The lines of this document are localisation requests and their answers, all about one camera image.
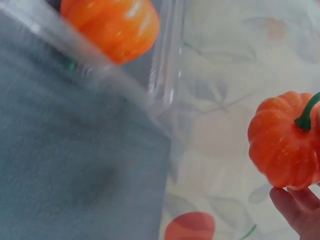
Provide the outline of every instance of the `green stem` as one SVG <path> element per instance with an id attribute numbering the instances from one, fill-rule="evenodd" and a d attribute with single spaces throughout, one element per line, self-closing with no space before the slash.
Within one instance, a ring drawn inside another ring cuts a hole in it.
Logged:
<path id="1" fill-rule="evenodd" d="M 313 97 L 305 105 L 304 110 L 300 117 L 294 120 L 294 123 L 303 131 L 310 131 L 311 129 L 311 118 L 310 113 L 312 108 L 320 101 L 320 92 L 313 95 Z"/>
<path id="2" fill-rule="evenodd" d="M 253 225 L 253 227 L 250 229 L 250 231 L 244 235 L 243 237 L 241 237 L 239 240 L 244 240 L 246 239 L 247 237 L 249 237 L 253 232 L 254 230 L 257 228 L 257 224 Z"/>

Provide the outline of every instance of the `finger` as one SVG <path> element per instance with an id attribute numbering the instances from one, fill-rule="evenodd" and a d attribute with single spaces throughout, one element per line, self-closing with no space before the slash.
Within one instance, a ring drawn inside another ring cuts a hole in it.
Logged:
<path id="1" fill-rule="evenodd" d="M 289 225 L 300 234 L 302 225 L 307 218 L 307 213 L 301 209 L 294 197 L 281 188 L 272 188 L 270 198 Z"/>
<path id="2" fill-rule="evenodd" d="M 310 189 L 296 191 L 288 188 L 287 191 L 307 210 L 314 211 L 320 208 L 319 198 Z"/>

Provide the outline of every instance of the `pumpkin stem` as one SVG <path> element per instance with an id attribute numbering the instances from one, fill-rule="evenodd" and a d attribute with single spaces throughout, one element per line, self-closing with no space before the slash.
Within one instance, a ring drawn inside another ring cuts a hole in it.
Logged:
<path id="1" fill-rule="evenodd" d="M 312 108 L 320 101 L 320 92 L 313 95 L 313 97 L 305 105 L 303 112 L 300 117 L 294 120 L 294 123 L 303 131 L 310 131 L 311 129 L 311 118 L 310 113 Z"/>

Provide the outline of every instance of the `clear plastic container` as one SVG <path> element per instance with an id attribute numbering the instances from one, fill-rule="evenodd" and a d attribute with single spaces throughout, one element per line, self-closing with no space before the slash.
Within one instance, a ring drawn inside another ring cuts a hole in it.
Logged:
<path id="1" fill-rule="evenodd" d="M 299 239 L 248 156 L 247 130 L 264 99 L 320 91 L 319 2 L 182 2 L 175 140 L 159 239 Z M 320 196 L 319 187 L 311 188 Z M 215 219 L 213 238 L 206 218 L 190 212 Z M 172 222 L 187 213 L 180 225 Z"/>
<path id="2" fill-rule="evenodd" d="M 181 29 L 176 4 L 175 0 L 155 1 L 161 26 L 154 47 L 122 66 L 112 64 L 43 0 L 1 0 L 0 13 L 14 21 L 15 38 L 24 39 L 25 45 L 38 41 L 43 51 L 54 48 L 67 56 L 72 72 L 81 75 L 81 85 L 98 92 L 116 91 L 156 119 L 173 99 L 173 56 L 181 43 L 175 31 Z"/>

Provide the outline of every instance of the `pumpkin rib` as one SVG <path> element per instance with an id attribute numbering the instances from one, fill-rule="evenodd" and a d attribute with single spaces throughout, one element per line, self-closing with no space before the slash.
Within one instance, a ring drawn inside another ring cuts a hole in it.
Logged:
<path id="1" fill-rule="evenodd" d="M 300 94 L 298 94 L 295 91 L 288 91 L 284 94 L 279 95 L 278 98 L 286 100 L 288 104 L 295 110 L 298 108 L 300 109 L 304 107 L 303 100 Z"/>
<path id="2" fill-rule="evenodd" d="M 258 112 L 251 120 L 247 132 L 247 138 L 249 143 L 253 140 L 255 135 L 262 129 L 264 131 L 269 131 L 274 125 L 281 123 L 282 121 L 287 121 L 290 116 L 287 116 L 285 112 L 278 109 L 265 109 Z"/>
<path id="3" fill-rule="evenodd" d="M 249 156 L 250 156 L 251 160 L 253 161 L 253 163 L 257 166 L 257 168 L 260 171 L 263 171 L 263 172 L 266 171 L 268 163 L 261 164 L 261 162 L 268 162 L 267 160 L 271 160 L 272 157 L 274 157 L 275 149 L 276 149 L 277 145 L 279 145 L 285 137 L 279 136 L 278 142 L 275 142 L 275 141 L 268 142 L 269 145 L 267 145 L 267 146 L 266 146 L 266 142 L 263 140 L 271 138 L 270 137 L 271 131 L 276 133 L 278 131 L 278 129 L 284 129 L 286 127 L 287 126 L 284 124 L 274 125 L 272 128 L 270 128 L 269 132 L 265 132 L 265 131 L 260 132 L 251 140 L 250 148 L 249 148 Z M 261 156 L 257 156 L 257 153 L 253 152 L 253 150 L 261 152 L 266 147 L 267 147 L 267 149 L 265 150 L 265 153 Z"/>
<path id="4" fill-rule="evenodd" d="M 269 109 L 279 109 L 284 113 L 293 112 L 293 107 L 281 97 L 270 97 L 264 100 L 257 108 L 255 114 L 258 114 L 260 111 L 269 110 Z"/>

